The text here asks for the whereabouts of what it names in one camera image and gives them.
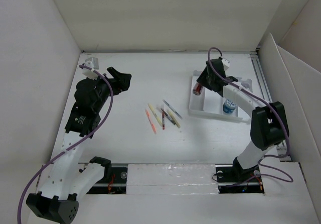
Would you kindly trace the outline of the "black gel pen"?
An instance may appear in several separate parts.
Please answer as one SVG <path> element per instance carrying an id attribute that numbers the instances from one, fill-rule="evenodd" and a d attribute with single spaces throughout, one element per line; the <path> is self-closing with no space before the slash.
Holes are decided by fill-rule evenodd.
<path id="1" fill-rule="evenodd" d="M 168 113 L 165 112 L 165 110 L 163 108 L 161 108 L 162 113 L 165 115 L 165 117 L 173 124 L 175 125 L 175 121 L 170 117 L 170 115 Z"/>

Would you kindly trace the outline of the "red gel pen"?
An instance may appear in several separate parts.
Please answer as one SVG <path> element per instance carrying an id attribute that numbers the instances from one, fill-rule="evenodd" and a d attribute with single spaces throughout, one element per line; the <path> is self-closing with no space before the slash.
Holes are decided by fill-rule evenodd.
<path id="1" fill-rule="evenodd" d="M 162 114 L 162 128 L 163 130 L 165 130 L 165 114 L 163 112 L 163 110 L 160 110 L 161 114 Z"/>

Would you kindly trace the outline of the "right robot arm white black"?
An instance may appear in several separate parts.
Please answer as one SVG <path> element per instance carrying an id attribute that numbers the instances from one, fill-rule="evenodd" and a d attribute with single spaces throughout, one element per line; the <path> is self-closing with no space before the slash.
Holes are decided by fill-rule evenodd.
<path id="1" fill-rule="evenodd" d="M 289 129 L 283 104 L 278 101 L 268 103 L 239 85 L 237 78 L 226 76 L 225 69 L 228 66 L 223 60 L 222 57 L 207 60 L 197 83 L 232 101 L 251 118 L 250 142 L 227 171 L 236 184 L 255 176 L 255 169 L 268 157 L 268 151 L 282 141 L 289 140 Z"/>

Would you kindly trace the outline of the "blue gel pen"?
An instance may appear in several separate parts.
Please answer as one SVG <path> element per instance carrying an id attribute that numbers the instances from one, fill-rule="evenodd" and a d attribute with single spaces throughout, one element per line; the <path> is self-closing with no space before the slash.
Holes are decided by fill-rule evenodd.
<path id="1" fill-rule="evenodd" d="M 170 109 L 172 110 L 180 119 L 183 119 L 183 117 L 174 109 L 174 107 L 169 104 L 165 99 L 163 99 L 163 103 Z"/>

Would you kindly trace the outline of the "blue labelled round jar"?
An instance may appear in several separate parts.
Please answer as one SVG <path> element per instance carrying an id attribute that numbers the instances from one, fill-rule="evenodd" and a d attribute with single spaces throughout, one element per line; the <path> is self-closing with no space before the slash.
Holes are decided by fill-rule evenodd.
<path id="1" fill-rule="evenodd" d="M 237 107 L 237 104 L 229 99 L 225 99 L 225 102 L 223 103 L 223 112 L 225 114 L 231 115 L 237 109 Z"/>

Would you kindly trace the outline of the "pink capped marker case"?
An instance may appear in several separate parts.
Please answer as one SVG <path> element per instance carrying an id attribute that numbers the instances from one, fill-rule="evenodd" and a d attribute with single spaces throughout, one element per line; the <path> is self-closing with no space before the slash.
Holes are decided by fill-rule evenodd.
<path id="1" fill-rule="evenodd" d="M 196 96 L 200 96 L 203 91 L 203 87 L 204 86 L 202 84 L 196 82 L 196 84 L 193 87 L 192 93 Z"/>

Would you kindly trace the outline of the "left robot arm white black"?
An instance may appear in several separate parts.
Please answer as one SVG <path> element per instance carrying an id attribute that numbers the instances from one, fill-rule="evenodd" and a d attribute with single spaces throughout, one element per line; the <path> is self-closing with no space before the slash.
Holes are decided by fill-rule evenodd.
<path id="1" fill-rule="evenodd" d="M 107 68 L 111 78 L 85 65 L 80 68 L 86 78 L 76 85 L 75 103 L 65 126 L 61 151 L 49 162 L 52 169 L 47 180 L 26 200 L 37 217 L 56 223 L 72 223 L 81 198 L 94 184 L 114 179 L 109 159 L 95 156 L 82 171 L 78 163 L 94 133 L 107 119 L 99 115 L 102 107 L 108 99 L 127 91 L 132 78 L 113 67 Z"/>

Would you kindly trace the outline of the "orange highlighter pen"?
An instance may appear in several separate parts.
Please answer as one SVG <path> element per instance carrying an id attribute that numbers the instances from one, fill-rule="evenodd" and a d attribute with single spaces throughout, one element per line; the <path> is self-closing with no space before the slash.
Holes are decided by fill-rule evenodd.
<path id="1" fill-rule="evenodd" d="M 149 123 L 150 123 L 150 126 L 151 126 L 151 128 L 152 128 L 152 130 L 153 130 L 154 134 L 156 134 L 156 128 L 155 128 L 155 125 L 154 125 L 154 123 L 152 122 L 152 120 L 151 120 L 151 116 L 150 116 L 150 113 L 149 113 L 149 111 L 148 111 L 147 109 L 145 109 L 145 113 L 146 113 L 146 116 L 147 116 L 147 118 L 148 118 L 148 121 L 149 121 Z"/>

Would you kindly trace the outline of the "short yellow highlighter pen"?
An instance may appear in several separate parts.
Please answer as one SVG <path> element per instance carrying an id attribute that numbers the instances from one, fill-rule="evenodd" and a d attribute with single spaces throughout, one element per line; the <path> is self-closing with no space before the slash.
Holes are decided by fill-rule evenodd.
<path id="1" fill-rule="evenodd" d="M 171 117 L 171 119 L 174 121 L 175 125 L 180 129 L 181 125 L 179 124 L 179 122 L 176 120 L 176 118 L 174 117 L 173 113 L 168 110 L 167 113 L 169 114 L 169 116 Z"/>

